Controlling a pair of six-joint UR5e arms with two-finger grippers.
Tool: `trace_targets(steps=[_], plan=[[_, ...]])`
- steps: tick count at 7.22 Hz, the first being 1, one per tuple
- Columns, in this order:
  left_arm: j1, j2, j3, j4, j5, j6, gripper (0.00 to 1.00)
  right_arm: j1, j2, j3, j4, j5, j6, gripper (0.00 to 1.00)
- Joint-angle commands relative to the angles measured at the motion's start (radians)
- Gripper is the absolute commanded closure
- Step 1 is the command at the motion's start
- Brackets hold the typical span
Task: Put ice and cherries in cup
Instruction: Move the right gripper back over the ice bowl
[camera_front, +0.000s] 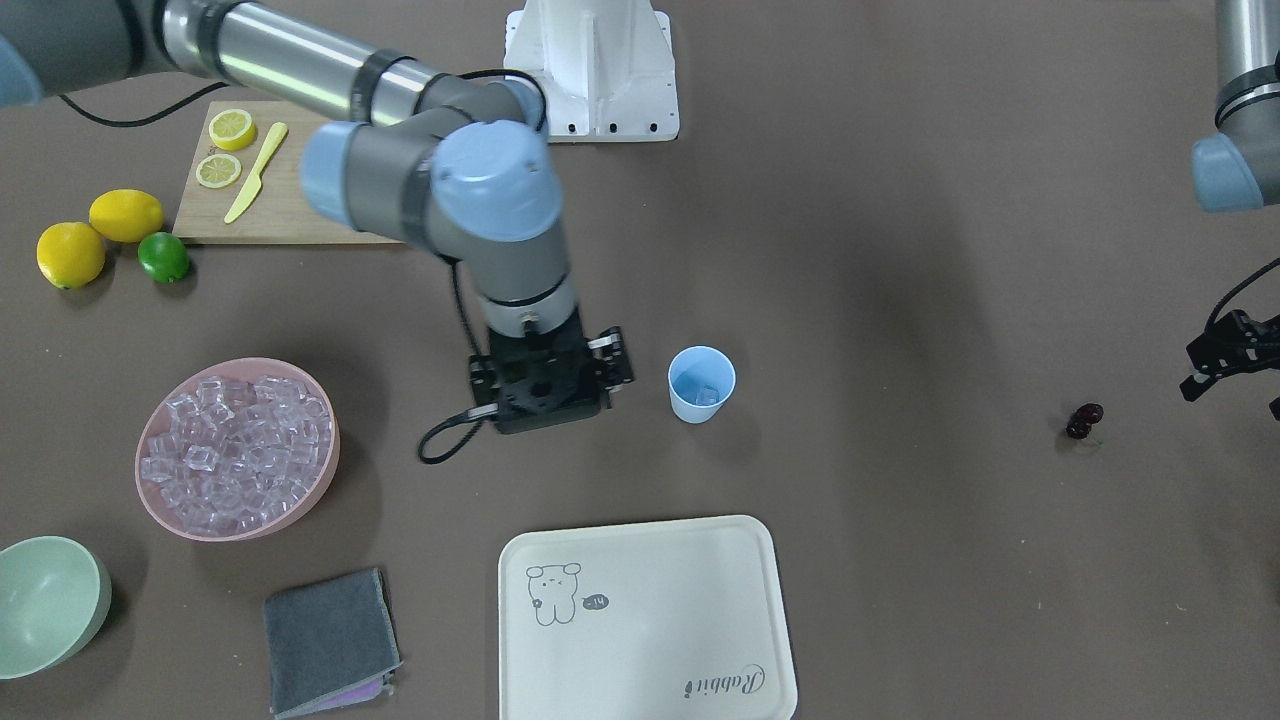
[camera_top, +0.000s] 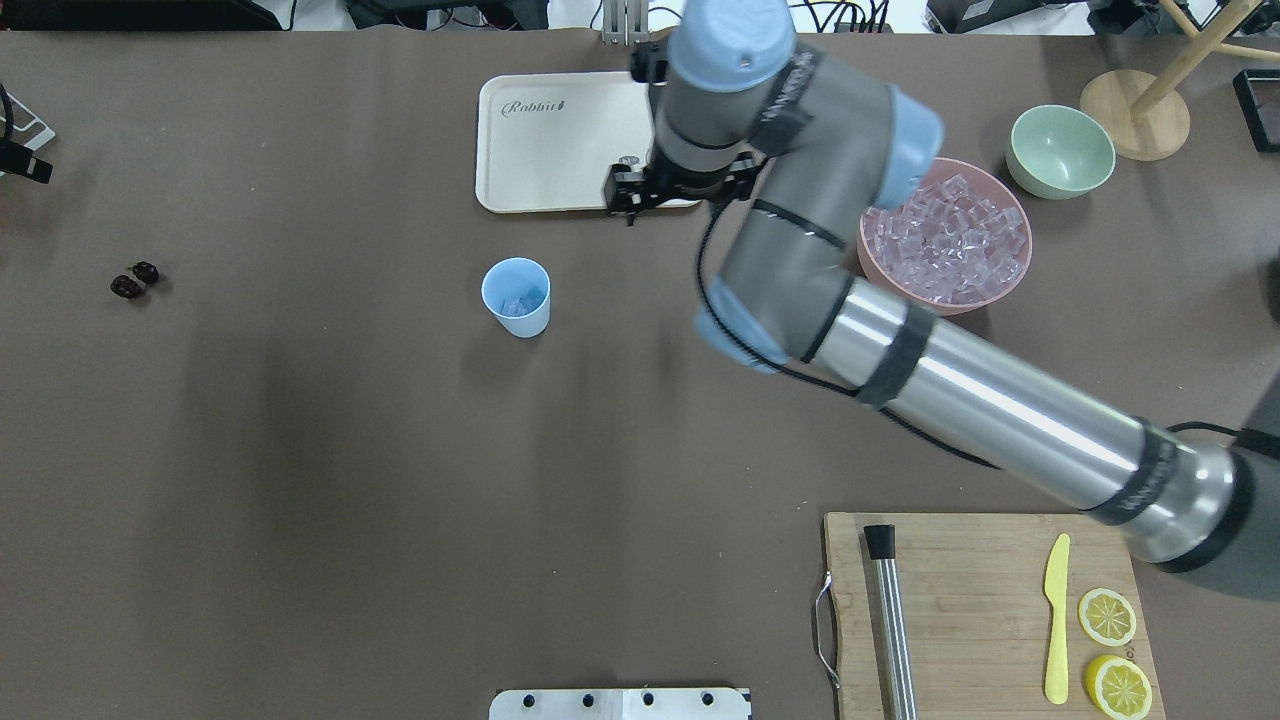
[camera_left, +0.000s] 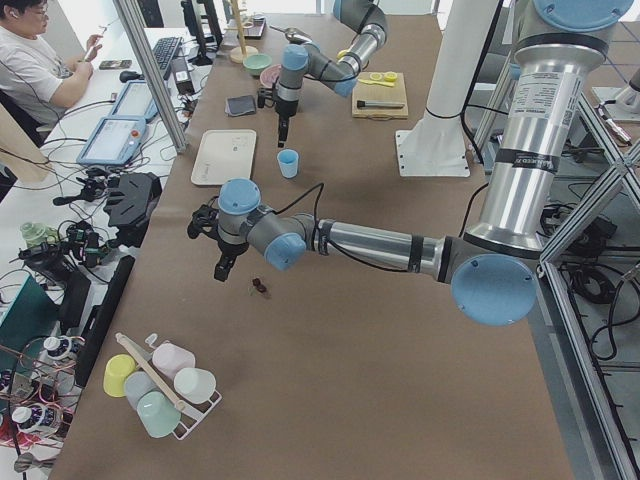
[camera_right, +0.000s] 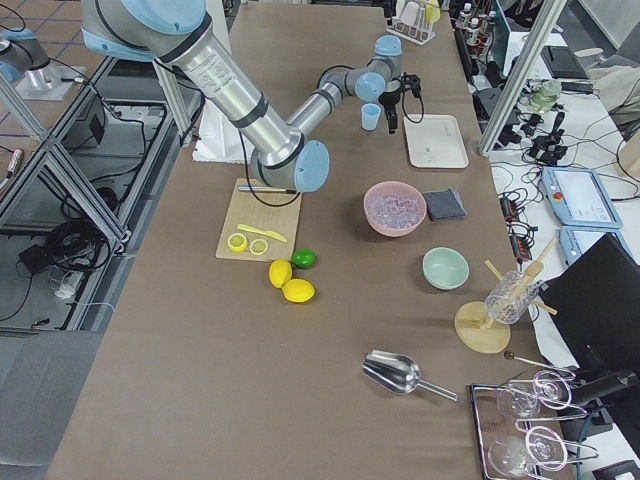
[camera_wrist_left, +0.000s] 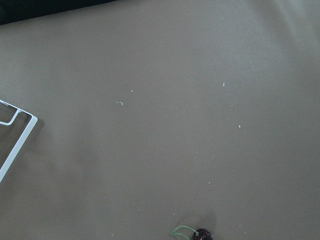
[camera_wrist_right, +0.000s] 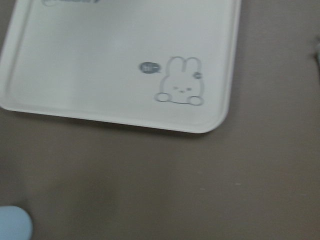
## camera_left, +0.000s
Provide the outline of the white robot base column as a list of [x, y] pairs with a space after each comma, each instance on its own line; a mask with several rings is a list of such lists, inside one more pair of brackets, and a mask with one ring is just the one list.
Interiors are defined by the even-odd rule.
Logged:
[[403, 177], [467, 177], [470, 175], [461, 115], [487, 35], [500, 15], [497, 0], [458, 0], [444, 30], [425, 113], [396, 140]]

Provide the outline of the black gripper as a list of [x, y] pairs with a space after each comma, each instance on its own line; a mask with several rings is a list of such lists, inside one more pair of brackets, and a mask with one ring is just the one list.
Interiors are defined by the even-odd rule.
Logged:
[[278, 148], [283, 148], [286, 144], [289, 132], [289, 119], [296, 115], [299, 100], [286, 100], [281, 97], [276, 98], [276, 113], [278, 114]]
[[213, 278], [220, 282], [226, 282], [237, 257], [248, 251], [249, 244], [247, 242], [231, 244], [224, 240], [219, 240], [217, 244], [221, 256], [214, 267]]

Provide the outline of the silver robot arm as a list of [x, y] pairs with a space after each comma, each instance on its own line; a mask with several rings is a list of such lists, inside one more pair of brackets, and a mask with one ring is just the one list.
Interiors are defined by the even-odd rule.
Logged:
[[491, 326], [523, 319], [537, 299], [538, 222], [588, 75], [606, 58], [627, 1], [520, 1], [509, 63], [516, 103], [490, 173], [468, 159], [460, 114], [489, 46], [497, 1], [459, 1], [443, 32], [411, 33], [372, 1], [339, 1], [330, 17], [349, 30], [336, 58], [323, 34], [285, 50], [276, 111], [301, 116], [304, 93], [351, 92], [366, 68], [392, 55], [427, 88], [416, 119], [390, 140], [344, 120], [290, 141], [327, 163], [309, 186], [279, 175], [226, 182], [214, 205], [217, 279], [242, 254], [308, 274], [421, 274], [448, 286], [460, 313]]
[[284, 49], [281, 71], [272, 88], [278, 120], [278, 146], [285, 146], [290, 118], [295, 116], [303, 79], [310, 76], [346, 97], [354, 89], [358, 75], [370, 57], [387, 39], [385, 13], [372, 1], [336, 1], [334, 16], [356, 33], [354, 41], [337, 60], [322, 53], [309, 35], [293, 27], [284, 28], [289, 45]]

